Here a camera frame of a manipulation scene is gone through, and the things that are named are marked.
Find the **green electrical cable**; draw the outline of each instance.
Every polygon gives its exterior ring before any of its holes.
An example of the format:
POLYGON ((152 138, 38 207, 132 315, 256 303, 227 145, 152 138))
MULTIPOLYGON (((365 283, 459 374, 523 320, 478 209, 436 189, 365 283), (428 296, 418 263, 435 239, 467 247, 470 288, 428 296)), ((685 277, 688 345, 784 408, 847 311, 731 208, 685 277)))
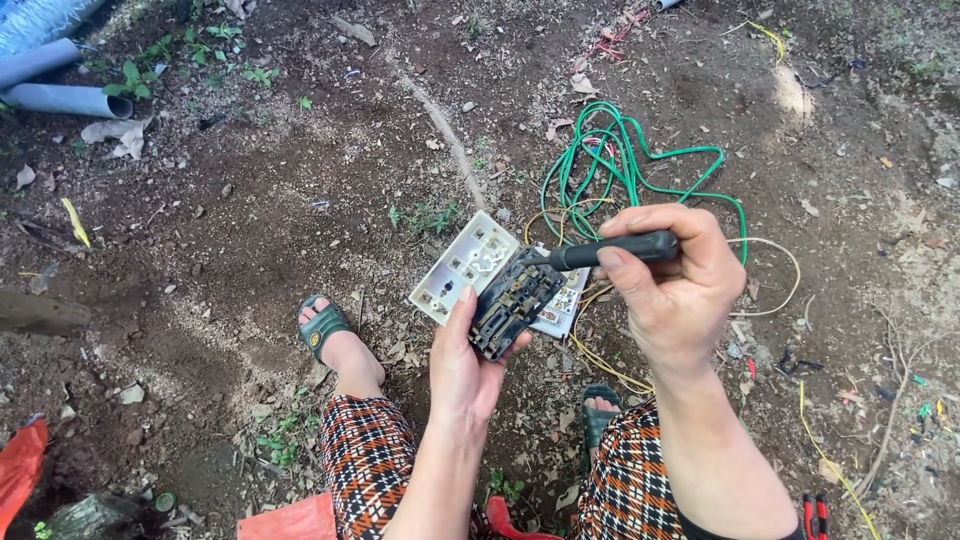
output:
MULTIPOLYGON (((740 222, 740 237, 745 238, 747 236, 747 218, 743 213, 743 207, 741 207, 735 199, 720 193, 705 193, 696 190, 697 187, 699 187, 707 179, 707 177, 710 176, 710 174, 712 174, 721 163, 723 163, 723 157, 723 150, 715 146, 695 146, 693 148, 683 148, 680 150, 664 152, 663 154, 651 154, 647 149, 647 141, 643 137, 643 131, 640 129, 640 125, 636 122, 636 120, 629 116, 622 116, 620 111, 610 103, 604 101, 591 103, 584 108, 584 110, 580 113, 580 117, 577 118, 577 123, 573 127, 573 142, 566 149, 566 151, 564 151, 564 153, 557 158, 557 162, 554 163, 553 168, 550 169, 549 173, 547 173, 546 179, 543 181, 543 186, 540 188, 540 209, 544 212, 543 219, 546 222, 547 227, 550 228, 550 231, 557 237, 560 237, 560 232, 554 228, 553 224, 550 222, 550 218, 546 216, 546 193, 555 175, 560 188, 560 204, 564 208, 570 208, 574 205, 577 205, 577 203, 581 200, 582 195, 585 191, 587 191, 595 178, 600 178, 600 175, 595 173, 597 172, 598 167, 603 167, 609 172, 607 175, 607 183, 603 186, 603 193, 600 195, 593 194, 590 197, 585 198, 585 200, 591 198, 608 198, 613 188, 614 179, 619 180, 620 183, 623 184, 627 191, 627 197, 630 200, 630 206, 632 207, 640 206, 640 198, 637 194, 637 184, 641 184, 643 187, 646 187, 647 189, 656 193, 678 195, 680 197, 677 200, 678 203, 683 203, 691 196, 722 199, 732 204, 736 208, 740 222), (594 129, 584 132, 584 123, 587 121, 587 118, 592 116, 595 112, 599 114, 606 114, 612 117, 613 122, 606 129, 594 129), (707 169, 707 171, 700 176, 700 179, 697 180, 697 182, 686 191, 669 189, 666 187, 656 187, 648 183, 643 178, 643 175, 640 174, 640 169, 636 165, 634 145, 627 130, 628 126, 634 128, 634 131, 636 132, 636 139, 640 144, 640 151, 648 160, 663 160, 683 154, 695 154, 700 152, 713 152, 717 155, 717 159, 707 169), (599 144, 592 142, 587 143, 587 140, 592 138, 599 139, 599 144), (612 159, 613 162, 607 161, 603 158, 603 151, 608 143, 612 143, 616 150, 612 159), (579 151, 585 152, 589 156, 591 162, 586 178, 578 187, 575 188, 573 193, 570 194, 568 191, 570 172, 573 170, 573 165, 576 162, 579 151)), ((576 227, 577 231, 583 236, 594 240, 601 239, 587 220, 587 218, 596 212, 601 205, 603 205, 603 202, 595 202, 592 204, 586 203, 584 204, 584 206, 586 206, 585 209, 581 208, 579 205, 576 208, 571 209, 571 222, 573 223, 574 227, 576 227)), ((562 238, 562 240, 564 243, 572 245, 572 242, 570 242, 567 238, 562 238)), ((747 263, 746 242, 740 243, 740 262, 742 264, 747 263)))

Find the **person's left hand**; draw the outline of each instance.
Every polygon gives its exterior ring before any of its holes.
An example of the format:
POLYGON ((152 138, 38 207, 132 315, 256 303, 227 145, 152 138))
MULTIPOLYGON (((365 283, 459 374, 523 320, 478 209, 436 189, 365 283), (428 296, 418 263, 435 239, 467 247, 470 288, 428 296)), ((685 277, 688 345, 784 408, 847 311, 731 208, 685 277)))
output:
POLYGON ((525 331, 497 362, 478 356, 468 341, 477 295, 470 285, 450 311, 445 327, 437 327, 430 350, 430 422, 452 436, 486 436, 490 415, 500 395, 505 360, 530 344, 525 331))

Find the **checkered pants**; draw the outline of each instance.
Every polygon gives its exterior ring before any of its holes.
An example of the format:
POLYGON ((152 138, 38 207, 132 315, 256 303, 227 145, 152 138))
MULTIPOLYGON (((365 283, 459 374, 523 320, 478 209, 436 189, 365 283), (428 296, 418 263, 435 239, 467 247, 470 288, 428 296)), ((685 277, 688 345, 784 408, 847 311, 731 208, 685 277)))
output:
MULTIPOLYGON (((385 398, 336 396, 326 406, 323 472, 333 496, 337 536, 379 540, 403 498, 414 468, 413 433, 385 398)), ((653 400, 607 424, 581 487, 570 540, 685 540, 660 452, 653 400)), ((471 540, 499 540, 476 507, 471 540)))

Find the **pliers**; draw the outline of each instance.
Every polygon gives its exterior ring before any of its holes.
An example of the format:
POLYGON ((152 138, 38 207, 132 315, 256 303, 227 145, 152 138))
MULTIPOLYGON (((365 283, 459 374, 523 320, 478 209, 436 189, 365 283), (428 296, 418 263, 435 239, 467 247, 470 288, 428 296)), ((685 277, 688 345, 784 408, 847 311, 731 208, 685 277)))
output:
POLYGON ((813 499, 810 495, 804 493, 804 530, 806 531, 806 540, 827 540, 827 496, 817 496, 816 517, 819 521, 817 525, 817 535, 813 535, 813 499))

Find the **white wire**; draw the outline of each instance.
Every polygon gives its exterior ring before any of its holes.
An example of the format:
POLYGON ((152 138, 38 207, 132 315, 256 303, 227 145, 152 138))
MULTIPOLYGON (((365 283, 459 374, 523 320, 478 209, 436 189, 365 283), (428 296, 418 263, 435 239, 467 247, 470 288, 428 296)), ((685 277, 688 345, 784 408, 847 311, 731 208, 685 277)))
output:
POLYGON ((758 313, 748 313, 746 311, 738 311, 735 313, 731 313, 730 317, 759 317, 760 315, 770 315, 771 313, 776 313, 777 311, 780 311, 781 309, 783 309, 783 307, 785 307, 790 302, 790 299, 793 298, 794 293, 796 293, 797 289, 800 287, 800 264, 797 262, 797 258, 795 258, 793 254, 790 253, 789 250, 779 245, 777 242, 768 240, 766 238, 756 238, 751 236, 748 238, 734 238, 732 240, 727 240, 728 244, 733 244, 735 242, 762 242, 764 244, 771 245, 781 250, 782 252, 786 253, 786 255, 790 257, 790 261, 793 262, 794 269, 797 271, 797 280, 793 283, 793 288, 790 289, 790 294, 786 296, 786 300, 783 301, 783 304, 780 304, 779 306, 774 307, 769 311, 761 311, 758 313))

